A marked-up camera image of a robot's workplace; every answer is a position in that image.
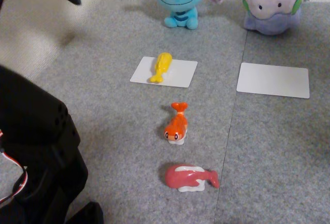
purple plush toy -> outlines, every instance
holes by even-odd
[[[247,12],[244,27],[265,35],[277,35],[297,26],[303,0],[243,0]]]

red toy figure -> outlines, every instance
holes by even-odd
[[[201,192],[205,189],[205,180],[209,180],[215,188],[220,187],[217,172],[205,171],[199,166],[174,165],[165,174],[166,185],[177,188],[179,192]]]
[[[187,103],[172,103],[171,107],[177,111],[170,124],[165,128],[164,135],[170,144],[182,145],[185,142],[188,122],[185,117]]]

cable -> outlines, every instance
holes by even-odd
[[[11,161],[12,163],[14,163],[15,165],[19,166],[22,170],[23,170],[23,174],[24,174],[24,180],[23,183],[20,184],[20,187],[18,188],[18,190],[12,194],[10,194],[7,197],[4,197],[2,199],[0,199],[0,204],[4,203],[5,201],[7,201],[8,199],[16,196],[19,192],[22,191],[22,189],[25,187],[26,183],[27,183],[27,171],[24,168],[24,166],[21,166],[15,159],[13,159],[12,157],[8,156],[5,152],[1,153],[7,160]]]

white card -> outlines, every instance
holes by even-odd
[[[157,58],[143,57],[130,81],[179,88],[189,87],[197,62],[173,59],[168,71],[162,75],[163,82],[151,83],[149,79],[155,74],[156,62]]]
[[[309,99],[308,69],[242,63],[237,91]]]

floor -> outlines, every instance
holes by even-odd
[[[89,169],[68,217],[97,201],[105,223],[330,223],[329,8],[306,3],[299,29],[265,37],[241,27],[240,0],[201,4],[196,31],[165,28],[154,1],[102,0],[34,80],[68,106]],[[164,51],[199,62],[188,89],[129,82]],[[242,62],[308,68],[310,99],[237,93]],[[189,104],[182,146],[162,134],[174,101]],[[181,162],[216,170],[220,189],[168,188]],[[9,191],[19,171],[0,172]]]

